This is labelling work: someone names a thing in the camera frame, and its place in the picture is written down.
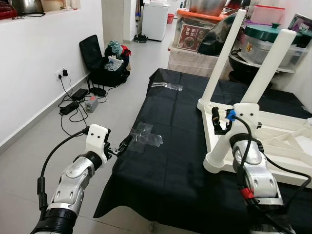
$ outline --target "plastic storage box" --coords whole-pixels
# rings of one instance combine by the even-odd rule
[[[201,43],[201,40],[206,36],[206,34],[221,20],[225,19],[227,16],[209,16],[199,13],[190,12],[189,9],[180,8],[177,11],[177,24],[175,28],[175,38],[173,46],[180,49],[186,50],[196,50],[196,45]],[[181,34],[183,29],[187,30],[187,26],[190,30],[188,44],[181,44],[180,38],[186,36],[188,33]],[[192,30],[195,32],[195,36],[191,36]]]
[[[282,23],[285,9],[275,6],[256,5],[250,20],[255,23]]]
[[[239,55],[249,63],[261,65],[272,45],[273,43],[271,42],[262,41],[245,35],[245,42]],[[307,52],[308,49],[306,48],[292,45],[279,65],[279,71],[294,72],[298,63]]]

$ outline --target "table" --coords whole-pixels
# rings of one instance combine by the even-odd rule
[[[183,86],[183,91],[151,87],[153,82]],[[211,174],[203,168],[207,153],[201,112],[196,104],[207,78],[158,69],[151,77],[146,99],[133,128],[140,122],[153,125],[161,135],[158,148],[146,145],[143,153],[126,151],[118,158],[94,217],[117,206],[128,206],[149,221],[198,233],[248,233],[248,216],[229,172]],[[234,104],[246,87],[219,81],[213,102]],[[291,93],[268,90],[259,101],[260,110],[294,117],[311,115]],[[295,186],[279,184],[284,201]],[[305,189],[293,202],[289,218],[297,234],[312,232],[312,193]]]

